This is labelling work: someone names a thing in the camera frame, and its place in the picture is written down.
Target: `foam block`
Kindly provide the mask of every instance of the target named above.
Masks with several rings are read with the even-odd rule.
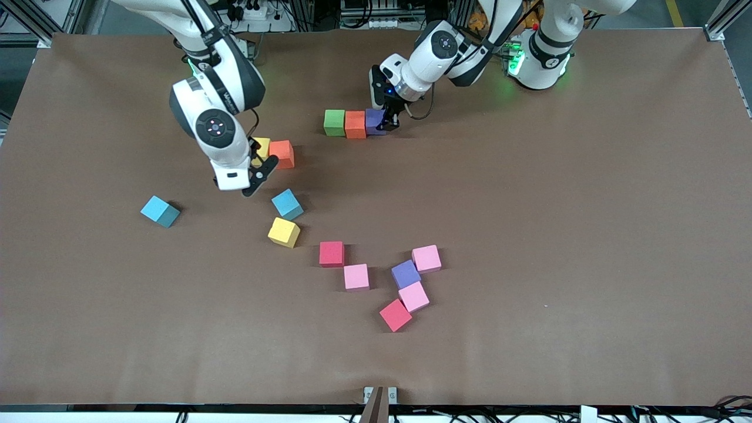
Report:
[[[365,110],[365,134],[366,135],[386,135],[387,131],[380,131],[376,129],[376,126],[381,124],[384,118],[383,110],[376,110],[374,108],[367,108]]]
[[[291,221],[303,214],[303,208],[289,188],[271,199],[271,202],[277,208],[277,211],[280,212],[280,216],[286,221]]]
[[[269,157],[269,143],[271,142],[271,139],[258,138],[255,136],[253,137],[253,139],[255,139],[259,144],[261,144],[261,148],[256,150],[256,154],[258,154],[262,160],[266,160],[266,158]],[[259,160],[258,158],[253,159],[250,163],[256,167],[261,166],[261,160]]]
[[[364,111],[345,111],[344,134],[347,136],[347,139],[365,139]]]
[[[392,301],[379,314],[392,332],[396,332],[413,318],[400,300]]]
[[[141,209],[141,214],[164,227],[170,227],[180,212],[158,196],[152,196]]]
[[[418,273],[430,273],[441,270],[441,259],[438,258],[438,248],[435,245],[415,248],[413,261]]]
[[[298,235],[300,235],[300,228],[298,225],[282,218],[274,218],[274,223],[271,224],[268,237],[279,245],[292,248],[295,247],[295,241],[298,240]]]
[[[407,288],[415,282],[420,282],[420,274],[415,269],[412,260],[400,263],[392,268],[392,277],[397,282],[399,289]]]
[[[399,297],[410,313],[428,306],[429,303],[426,290],[423,289],[423,284],[420,282],[415,282],[407,288],[399,290]]]
[[[344,266],[344,243],[324,241],[319,244],[319,265],[321,267]]]
[[[276,169],[292,169],[295,167],[295,151],[289,141],[272,141],[269,143],[269,155],[277,156],[280,160]]]
[[[368,266],[354,264],[344,267],[344,289],[347,292],[367,291],[369,288]]]
[[[344,110],[324,111],[324,132],[328,136],[344,136]]]

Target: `yellow cube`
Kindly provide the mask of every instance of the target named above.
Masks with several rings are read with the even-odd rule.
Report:
[[[257,138],[253,137],[256,141],[261,144],[261,148],[256,150],[256,153],[261,157],[263,160],[266,160],[269,157],[269,143],[271,142],[271,138]],[[252,162],[250,162],[254,166],[261,166],[261,160],[259,159],[253,159]]]
[[[279,245],[292,248],[295,247],[295,241],[298,240],[298,235],[300,235],[300,228],[298,225],[291,221],[286,221],[283,218],[275,218],[274,223],[271,224],[268,237]]]

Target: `wire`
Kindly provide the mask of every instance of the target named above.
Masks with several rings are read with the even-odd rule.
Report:
[[[435,100],[436,100],[436,82],[431,84],[431,105],[428,107],[428,111],[426,112],[426,114],[424,114],[421,117],[415,117],[413,116],[413,113],[410,111],[410,107],[408,105],[405,105],[405,110],[407,111],[411,119],[423,120],[431,114],[431,111],[433,110],[433,103]]]
[[[714,405],[714,407],[715,408],[725,407],[725,406],[727,406],[727,405],[729,405],[731,403],[735,403],[736,401],[740,401],[740,400],[752,400],[752,397],[749,396],[749,395],[738,395],[736,397],[730,397],[728,400],[725,400],[723,402],[719,401],[718,403],[716,403]]]
[[[287,3],[281,2],[282,7],[284,8],[285,12],[287,13],[287,16],[290,18],[290,20],[295,21],[295,23],[298,25],[297,32],[301,32],[300,28],[303,26],[301,23],[305,23],[307,25],[313,26],[314,24],[311,22],[308,22],[307,20],[298,19],[295,15],[293,15],[293,12],[290,11],[290,9],[287,7]]]
[[[464,421],[461,418],[459,418],[460,416],[462,416],[462,417],[469,417],[470,420],[473,421],[473,423],[480,423],[478,420],[475,419],[475,417],[473,417],[473,416],[471,416],[469,414],[465,414],[465,413],[453,415],[452,419],[449,421],[449,423],[454,423],[455,421],[461,421],[462,423],[467,423],[466,421]]]
[[[255,109],[250,109],[254,115],[256,115],[256,123],[253,124],[253,126],[248,130],[248,132],[245,133],[245,138],[250,139],[250,136],[253,134],[253,131],[256,130],[256,127],[259,125],[259,114],[256,113]]]
[[[256,47],[253,49],[253,58],[250,60],[251,62],[255,62],[256,58],[259,57],[261,54],[261,44],[264,42],[264,33],[261,33],[261,37],[259,38],[259,42],[256,44]]]
[[[181,411],[177,414],[177,418],[175,419],[175,423],[186,423],[188,421],[188,412],[187,411]]]
[[[196,14],[196,10],[193,9],[193,6],[190,5],[188,0],[180,0],[180,2],[183,3],[183,6],[186,8],[186,11],[188,12],[188,15],[193,20],[193,22],[196,23],[196,26],[198,26],[199,31],[201,31],[202,34],[205,34],[206,31],[204,30],[204,24],[202,24],[201,20],[199,20],[199,16]]]
[[[360,22],[358,22],[357,24],[353,26],[347,25],[346,23],[341,23],[341,24],[345,28],[358,29],[361,26],[364,26],[366,23],[368,23],[369,20],[371,20],[371,15],[373,14],[373,11],[374,11],[374,2],[373,0],[368,0],[368,4],[363,6],[363,17],[360,18]]]

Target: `floor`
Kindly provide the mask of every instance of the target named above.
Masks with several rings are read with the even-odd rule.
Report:
[[[718,1],[675,0],[684,26],[704,24]],[[166,34],[167,31],[153,21],[134,14],[122,6],[105,0],[106,10],[99,33],[119,34]],[[597,29],[667,28],[673,27],[672,16],[665,1],[638,0],[631,9],[620,16],[603,17]],[[752,11],[743,14],[725,32],[726,49],[734,65],[741,88],[752,93]],[[0,110],[10,114],[29,73],[36,49],[0,49]]]

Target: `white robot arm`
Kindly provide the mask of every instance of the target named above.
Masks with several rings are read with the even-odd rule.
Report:
[[[531,90],[545,90],[564,75],[572,45],[582,31],[582,8],[618,15],[635,0],[546,0],[546,11],[537,31],[526,29],[512,38],[520,46],[508,73]]]
[[[194,65],[195,76],[172,86],[170,109],[180,127],[209,157],[217,187],[252,195],[278,159],[270,156],[258,168],[251,166],[259,145],[247,137],[234,116],[253,110],[265,93],[261,74],[238,46],[244,41],[229,33],[205,0],[114,1],[156,21],[175,36]]]
[[[483,74],[493,50],[501,47],[522,15],[522,0],[479,0],[491,16],[488,35],[476,44],[449,22],[434,21],[415,41],[410,59],[393,54],[369,74],[373,108],[384,109],[380,129],[399,127],[399,113],[447,75],[457,87],[472,85]]]

